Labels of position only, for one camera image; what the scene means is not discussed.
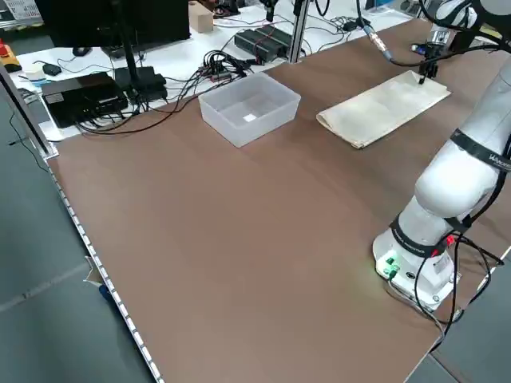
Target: cardboard box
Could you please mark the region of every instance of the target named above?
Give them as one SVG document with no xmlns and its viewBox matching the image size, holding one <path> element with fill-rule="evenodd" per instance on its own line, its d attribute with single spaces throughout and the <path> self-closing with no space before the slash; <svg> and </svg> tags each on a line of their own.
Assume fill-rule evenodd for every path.
<svg viewBox="0 0 511 383">
<path fill-rule="evenodd" d="M 199 2 L 188 2 L 190 26 L 203 34 L 213 30 L 213 13 Z"/>
</svg>

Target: folded towel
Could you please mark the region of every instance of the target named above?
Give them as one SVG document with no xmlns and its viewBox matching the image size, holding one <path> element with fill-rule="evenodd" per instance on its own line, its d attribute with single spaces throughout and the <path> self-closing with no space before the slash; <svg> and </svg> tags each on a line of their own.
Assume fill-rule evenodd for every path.
<svg viewBox="0 0 511 383">
<path fill-rule="evenodd" d="M 357 149 L 393 132 L 450 95 L 444 85 L 408 71 L 320 114 L 321 125 Z"/>
</svg>

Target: brown tabletop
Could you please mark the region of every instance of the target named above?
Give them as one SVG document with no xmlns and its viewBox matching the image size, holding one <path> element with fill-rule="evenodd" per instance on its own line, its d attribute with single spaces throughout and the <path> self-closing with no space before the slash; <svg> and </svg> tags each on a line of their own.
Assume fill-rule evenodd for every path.
<svg viewBox="0 0 511 383">
<path fill-rule="evenodd" d="M 402 60 L 430 26 L 381 33 Z M 160 126 L 60 144 L 52 169 L 166 381 L 403 381 L 438 336 L 374 272 L 374 237 L 467 117 L 504 55 L 441 63 L 453 95 L 357 151 L 317 112 L 399 74 L 366 38 L 269 71 L 302 95 L 296 119 L 237 149 L 198 102 Z M 145 113 L 126 128 L 161 118 Z M 470 232 L 502 253 L 509 193 Z M 484 271 L 465 255 L 461 296 Z"/>
</svg>

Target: white desk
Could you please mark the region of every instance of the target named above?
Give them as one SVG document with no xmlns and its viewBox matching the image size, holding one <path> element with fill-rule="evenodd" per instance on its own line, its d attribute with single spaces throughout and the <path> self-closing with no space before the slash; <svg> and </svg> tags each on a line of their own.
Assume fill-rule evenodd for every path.
<svg viewBox="0 0 511 383">
<path fill-rule="evenodd" d="M 315 6 L 310 6 L 309 15 L 316 17 L 319 16 Z M 328 11 L 326 19 L 331 19 L 338 16 L 355 17 L 355 0 L 332 1 L 331 8 Z M 376 30 L 384 30 L 385 28 L 389 28 L 391 26 L 395 26 L 410 20 L 410 16 L 395 10 L 389 10 L 388 12 L 382 14 L 365 14 L 364 17 L 371 21 L 371 25 Z M 170 45 L 163 45 L 157 49 L 147 51 L 145 54 L 144 65 L 153 66 L 156 72 L 160 73 L 164 77 L 188 79 L 201 65 L 203 57 L 208 51 L 213 49 L 221 49 L 224 44 L 239 30 L 255 29 L 259 26 L 262 26 L 266 23 L 264 20 L 265 18 L 266 10 L 262 6 L 249 6 L 243 8 L 241 9 L 241 15 L 232 18 L 238 19 L 240 22 L 233 21 L 232 19 L 215 20 L 216 26 L 214 30 L 208 34 L 198 34 L 193 29 L 190 29 L 191 37 L 188 40 L 179 41 Z M 293 5 L 291 4 L 290 0 L 281 0 L 277 4 L 277 7 L 275 8 L 274 22 L 279 29 L 292 34 L 292 23 L 287 22 L 282 18 L 286 18 L 292 22 L 295 20 L 293 15 Z M 309 17 L 307 19 L 307 27 L 311 26 L 320 27 L 335 32 L 335 27 L 329 26 L 328 23 L 322 20 Z M 363 31 L 358 30 L 352 33 L 349 39 L 353 40 L 355 38 L 360 38 L 361 36 L 365 36 L 365 34 Z M 341 37 L 341 35 L 332 35 L 324 30 L 309 29 L 306 30 L 305 33 L 305 40 L 307 42 L 303 43 L 303 48 L 306 50 L 307 54 L 311 54 L 311 49 L 312 53 L 315 53 L 322 45 L 326 43 L 335 42 L 335 44 L 329 45 L 325 47 L 325 49 L 345 42 L 346 39 L 340 41 Z M 243 50 L 237 48 L 233 42 L 228 44 L 228 46 L 225 48 L 225 52 L 230 53 L 234 57 L 242 59 L 253 58 L 248 53 L 245 53 Z M 57 64 L 57 59 L 71 60 L 72 58 L 73 55 L 71 53 L 71 49 L 69 48 L 53 48 L 43 50 L 41 52 L 28 53 L 18 56 L 22 66 L 31 65 L 34 61 L 37 60 Z M 271 68 L 272 66 L 279 65 L 282 62 L 284 62 L 284 60 L 278 59 L 272 63 L 266 64 L 265 66 L 254 66 L 253 70 L 255 72 L 262 71 Z M 61 64 L 63 64 L 67 69 L 71 71 L 80 72 L 71 73 L 63 69 L 61 74 L 53 77 L 54 80 L 63 80 L 71 77 L 84 76 L 86 74 L 97 71 L 106 71 L 108 70 L 107 68 L 112 67 L 112 63 L 110 62 L 109 57 L 104 54 L 100 48 L 94 48 L 93 51 L 85 57 L 77 57 L 70 63 L 61 62 Z M 104 68 L 99 66 L 91 66 L 88 69 L 81 70 L 88 67 L 89 65 L 101 65 Z M 125 67 L 126 61 L 125 59 L 113 60 L 113 65 L 115 68 Z M 11 74 L 11 77 L 18 88 L 23 87 L 32 91 L 41 91 L 40 89 L 33 86 L 29 81 L 24 81 L 19 78 L 18 74 L 20 73 Z M 168 88 L 176 89 L 168 91 L 168 98 L 172 98 L 179 93 L 182 85 L 179 82 L 168 80 L 166 86 Z M 199 85 L 197 92 L 202 92 L 211 86 L 212 84 L 209 81 L 205 81 Z M 163 101 L 155 101 L 151 104 L 151 106 L 155 108 L 157 106 L 161 106 L 162 104 Z M 53 122 L 42 124 L 41 127 L 46 137 L 49 140 L 54 141 L 63 140 L 67 137 L 79 134 L 79 131 L 75 127 L 59 129 Z"/>
</svg>

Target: transparent plastic box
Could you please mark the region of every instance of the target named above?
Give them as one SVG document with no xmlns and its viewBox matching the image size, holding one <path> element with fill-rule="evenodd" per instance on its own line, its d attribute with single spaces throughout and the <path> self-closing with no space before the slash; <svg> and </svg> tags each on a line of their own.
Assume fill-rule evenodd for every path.
<svg viewBox="0 0 511 383">
<path fill-rule="evenodd" d="M 293 120 L 300 99 L 264 73 L 199 96 L 204 121 L 237 148 Z"/>
</svg>

